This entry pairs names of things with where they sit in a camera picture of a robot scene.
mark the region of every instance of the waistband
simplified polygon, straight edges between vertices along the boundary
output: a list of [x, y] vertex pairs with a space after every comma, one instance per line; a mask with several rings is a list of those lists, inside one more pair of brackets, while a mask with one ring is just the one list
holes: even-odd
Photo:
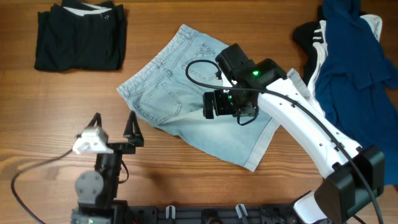
[[115, 18], [115, 12], [117, 11], [118, 6], [116, 6], [114, 9], [103, 12], [101, 14], [87, 14], [84, 16], [78, 16], [67, 9], [65, 9], [62, 6], [59, 6], [57, 4], [54, 4], [51, 7], [51, 18], [53, 19], [64, 19], [67, 18], [69, 21], [73, 22], [80, 22], [80, 21], [85, 21], [87, 19], [91, 18], [98, 18], [98, 19], [103, 19], [106, 16], [109, 16], [109, 19], [114, 19]]
[[182, 44], [185, 39], [192, 39], [197, 35], [197, 30], [182, 24], [172, 40], [153, 59], [152, 62], [161, 66], [164, 61]]
[[[72, 7], [74, 9], [82, 9], [82, 10], [94, 10], [94, 8], [89, 6], [89, 4], [80, 2], [79, 0], [62, 0], [61, 6]], [[95, 4], [94, 6], [108, 7], [112, 9], [115, 7], [112, 1], [105, 1], [99, 4]]]
[[176, 51], [176, 49], [184, 43], [185, 40], [192, 40], [198, 34], [199, 31], [192, 29], [191, 27], [182, 24], [177, 33], [174, 35], [172, 40], [139, 72], [133, 75], [129, 80], [125, 81], [122, 85], [119, 86], [118, 92], [122, 95], [123, 98], [130, 98], [131, 90], [134, 87], [138, 86], [140, 83], [145, 81], [156, 68], [162, 66], [165, 60]]

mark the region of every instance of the hem of shorts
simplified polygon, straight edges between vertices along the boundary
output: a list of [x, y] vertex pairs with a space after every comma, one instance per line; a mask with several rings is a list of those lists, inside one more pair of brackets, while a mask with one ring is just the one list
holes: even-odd
[[254, 172], [259, 165], [261, 159], [264, 157], [264, 154], [267, 151], [269, 144], [271, 143], [272, 137], [276, 130], [279, 128], [280, 124], [274, 118], [271, 118], [268, 125], [262, 131], [259, 139], [257, 140], [254, 149], [244, 165], [244, 168]]

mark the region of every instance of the folded black shirt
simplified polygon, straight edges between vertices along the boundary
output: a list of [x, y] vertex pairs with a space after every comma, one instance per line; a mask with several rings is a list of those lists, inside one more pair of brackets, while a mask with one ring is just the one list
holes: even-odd
[[50, 12], [39, 12], [38, 21], [35, 69], [61, 72], [70, 68], [121, 68], [127, 33], [123, 5], [63, 0]]

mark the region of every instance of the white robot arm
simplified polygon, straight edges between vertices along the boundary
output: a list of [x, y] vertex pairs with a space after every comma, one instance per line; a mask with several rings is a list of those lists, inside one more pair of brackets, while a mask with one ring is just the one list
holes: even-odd
[[[346, 152], [355, 157], [356, 150], [360, 145], [337, 130], [318, 111], [316, 111], [299, 93], [290, 79], [278, 79], [267, 86], [268, 90], [276, 91], [297, 101], [315, 115], [328, 130], [345, 146]], [[323, 178], [327, 178], [335, 170], [334, 164], [345, 164], [347, 158], [336, 149], [336, 145], [330, 141], [326, 133], [302, 110], [292, 103], [268, 93], [260, 94], [258, 106], [278, 122], [293, 136], [293, 138], [304, 148], [317, 166]], [[314, 198], [314, 192], [306, 194], [294, 203], [297, 215], [305, 223], [315, 223], [327, 218], [319, 208]]]
[[[223, 79], [223, 86], [200, 83], [190, 77], [188, 68], [197, 62], [219, 67], [216, 75]], [[185, 71], [193, 83], [217, 89], [203, 95], [204, 116], [212, 119], [214, 109], [217, 116], [233, 115], [238, 124], [246, 125], [257, 118], [259, 110], [265, 111], [304, 148], [324, 178], [316, 191], [294, 203], [303, 222], [329, 218], [333, 223], [344, 223], [373, 202], [382, 223], [376, 201], [384, 190], [384, 154], [380, 149], [363, 149], [336, 129], [304, 99], [286, 72], [271, 59], [255, 64], [238, 44], [233, 44], [216, 57], [216, 62], [192, 61]], [[242, 116], [253, 119], [241, 124]]]

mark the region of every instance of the wooden table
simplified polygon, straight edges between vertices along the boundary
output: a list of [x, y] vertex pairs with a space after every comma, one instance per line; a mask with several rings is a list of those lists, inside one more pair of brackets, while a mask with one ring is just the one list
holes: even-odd
[[[37, 12], [49, 10], [51, 0], [17, 2], [22, 4], [0, 5], [0, 223], [34, 222], [11, 194], [11, 177], [18, 169], [71, 148], [75, 134], [96, 112], [103, 116], [110, 141], [123, 140], [129, 109], [116, 88], [149, 62], [181, 24], [226, 44], [239, 43], [255, 62], [270, 57], [285, 70], [295, 68], [302, 73], [305, 54], [291, 35], [295, 27], [315, 20], [318, 4], [311, 0], [125, 3], [127, 52], [120, 72], [47, 73], [34, 70], [33, 64]], [[397, 9], [394, 1], [363, 2], [363, 10], [382, 17], [381, 44], [396, 64]], [[389, 94], [398, 105], [398, 92]], [[131, 176], [118, 192], [130, 205], [289, 203], [322, 181], [309, 156], [282, 127], [257, 170], [249, 172], [142, 120], [139, 124], [145, 147], [124, 157]], [[94, 156], [70, 155], [22, 175], [17, 191], [47, 223], [69, 223], [77, 200], [75, 180], [83, 171], [92, 170], [94, 161]], [[386, 187], [378, 201], [385, 223], [396, 223], [397, 191]], [[359, 216], [376, 223], [371, 205]]]

